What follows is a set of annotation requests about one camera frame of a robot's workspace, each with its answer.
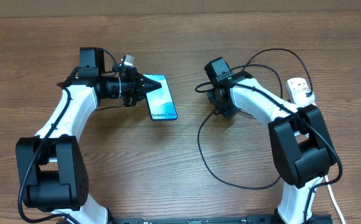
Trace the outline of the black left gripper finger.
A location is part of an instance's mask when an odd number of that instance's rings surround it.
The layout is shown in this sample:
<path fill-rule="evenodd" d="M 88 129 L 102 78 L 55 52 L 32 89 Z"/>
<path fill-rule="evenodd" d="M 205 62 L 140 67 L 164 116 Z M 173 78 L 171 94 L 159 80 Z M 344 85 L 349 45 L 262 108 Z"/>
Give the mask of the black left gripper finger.
<path fill-rule="evenodd" d="M 133 95 L 130 101 L 130 106 L 135 106 L 137 102 L 142 101 L 146 98 L 146 95 Z"/>
<path fill-rule="evenodd" d="M 136 89 L 141 96 L 147 93 L 158 90 L 162 87 L 161 83 L 157 80 L 159 75 L 152 74 L 139 74 L 136 81 Z"/>

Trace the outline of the black smartphone lit screen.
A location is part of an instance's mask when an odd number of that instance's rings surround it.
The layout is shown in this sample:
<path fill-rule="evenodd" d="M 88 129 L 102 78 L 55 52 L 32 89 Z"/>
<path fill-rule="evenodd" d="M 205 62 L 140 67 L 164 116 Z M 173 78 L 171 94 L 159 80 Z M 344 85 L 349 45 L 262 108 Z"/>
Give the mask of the black smartphone lit screen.
<path fill-rule="evenodd" d="M 172 121 L 178 118 L 175 104 L 165 75 L 144 74 L 150 80 L 158 82 L 161 87 L 146 93 L 150 117 L 153 121 Z"/>

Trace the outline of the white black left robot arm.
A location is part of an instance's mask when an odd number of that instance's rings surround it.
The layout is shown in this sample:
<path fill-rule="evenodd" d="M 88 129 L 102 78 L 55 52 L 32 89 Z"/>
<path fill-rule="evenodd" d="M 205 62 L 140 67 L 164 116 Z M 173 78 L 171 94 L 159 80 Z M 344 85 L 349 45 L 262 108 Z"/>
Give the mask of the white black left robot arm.
<path fill-rule="evenodd" d="M 107 50 L 80 48 L 80 64 L 57 85 L 62 97 L 35 136 L 20 138 L 16 160 L 20 189 L 17 209 L 27 223 L 60 217 L 64 223 L 113 223 L 111 212 L 89 193 L 89 179 L 79 140 L 102 99 L 121 99 L 125 107 L 145 99 L 162 84 L 140 74 L 125 55 L 110 71 Z"/>

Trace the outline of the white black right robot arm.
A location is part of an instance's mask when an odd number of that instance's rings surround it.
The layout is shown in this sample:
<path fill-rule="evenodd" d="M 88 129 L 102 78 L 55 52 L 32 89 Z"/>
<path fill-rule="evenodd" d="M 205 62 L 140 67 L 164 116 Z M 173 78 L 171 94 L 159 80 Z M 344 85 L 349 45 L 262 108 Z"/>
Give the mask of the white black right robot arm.
<path fill-rule="evenodd" d="M 284 181 L 281 202 L 272 214 L 247 215 L 247 223 L 332 223 L 316 215 L 312 203 L 317 188 L 338 182 L 324 180 L 334 164 L 341 166 L 318 107 L 299 106 L 262 87 L 246 72 L 234 73 L 221 57 L 204 70 L 213 86 L 207 96 L 213 114 L 233 116 L 243 109 L 268 127 L 275 168 Z"/>

